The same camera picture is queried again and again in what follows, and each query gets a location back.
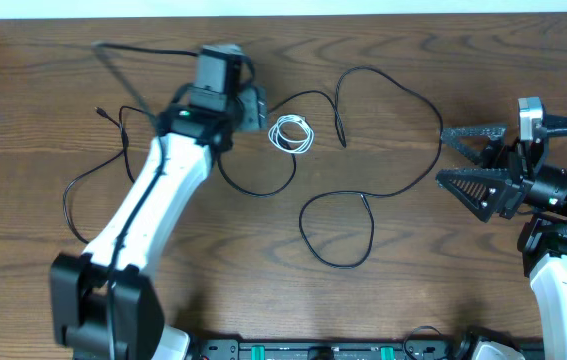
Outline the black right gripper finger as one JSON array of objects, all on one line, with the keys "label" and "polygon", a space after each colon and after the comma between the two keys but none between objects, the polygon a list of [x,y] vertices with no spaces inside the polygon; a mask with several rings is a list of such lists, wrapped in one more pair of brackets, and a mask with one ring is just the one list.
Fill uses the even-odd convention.
[{"label": "black right gripper finger", "polygon": [[506,130],[505,124],[445,128],[441,139],[474,165],[492,165],[504,146]]},{"label": "black right gripper finger", "polygon": [[440,170],[436,181],[482,222],[518,199],[518,186],[506,169]]}]

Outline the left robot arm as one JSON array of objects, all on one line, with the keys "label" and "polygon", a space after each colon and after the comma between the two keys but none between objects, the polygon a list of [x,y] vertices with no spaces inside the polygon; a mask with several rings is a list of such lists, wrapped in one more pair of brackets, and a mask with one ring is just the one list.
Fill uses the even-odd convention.
[{"label": "left robot arm", "polygon": [[168,107],[148,116],[156,135],[119,209],[83,253],[50,270],[55,341],[96,359],[187,359],[193,340],[170,326],[153,281],[190,197],[237,131],[264,128],[265,93],[242,68],[236,44],[204,45],[196,75]]}]

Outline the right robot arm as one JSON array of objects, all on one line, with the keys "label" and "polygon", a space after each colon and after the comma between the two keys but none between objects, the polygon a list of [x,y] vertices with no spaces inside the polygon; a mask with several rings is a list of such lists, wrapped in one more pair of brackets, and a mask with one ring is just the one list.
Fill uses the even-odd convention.
[{"label": "right robot arm", "polygon": [[436,181],[483,222],[531,207],[517,249],[541,313],[545,356],[567,359],[567,169],[545,162],[550,138],[566,137],[567,123],[537,125],[532,139],[510,145],[505,131],[503,125],[443,130],[442,142],[473,165],[441,170]]}]

